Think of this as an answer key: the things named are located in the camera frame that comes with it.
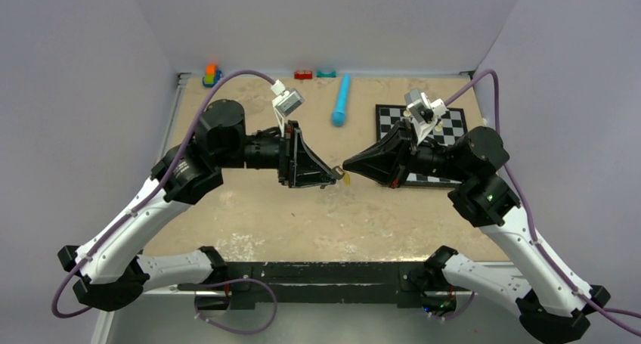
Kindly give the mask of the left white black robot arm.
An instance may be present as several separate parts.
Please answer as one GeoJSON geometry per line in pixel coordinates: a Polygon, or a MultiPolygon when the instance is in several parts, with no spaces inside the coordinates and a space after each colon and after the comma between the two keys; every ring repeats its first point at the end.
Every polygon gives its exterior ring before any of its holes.
{"type": "Polygon", "coordinates": [[[132,202],[98,236],[59,251],[64,269],[77,276],[73,292],[78,301],[115,311],[144,292],[173,284],[221,287],[228,267],[213,247],[177,256],[145,256],[141,251],[167,223],[220,187],[223,169],[273,169],[278,182],[289,188],[335,184],[333,170],[307,146],[299,124],[290,119],[300,104],[299,99],[275,98],[277,125],[250,135],[240,103],[212,102],[187,144],[166,153],[132,202]]]}

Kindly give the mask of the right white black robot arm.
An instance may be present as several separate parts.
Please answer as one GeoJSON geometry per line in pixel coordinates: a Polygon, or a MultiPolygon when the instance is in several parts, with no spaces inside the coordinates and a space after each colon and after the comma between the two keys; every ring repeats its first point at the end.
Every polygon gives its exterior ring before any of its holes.
{"type": "Polygon", "coordinates": [[[494,129],[476,127],[443,145],[431,138],[419,141],[408,122],[398,122],[342,167],[390,188],[404,185],[411,174],[454,180],[456,187],[448,193],[454,209],[503,250],[519,276],[501,274],[441,246],[425,261],[420,279],[435,289],[463,287],[490,299],[539,342],[574,342],[610,294],[580,279],[531,226],[525,204],[498,175],[508,160],[494,129]]]}

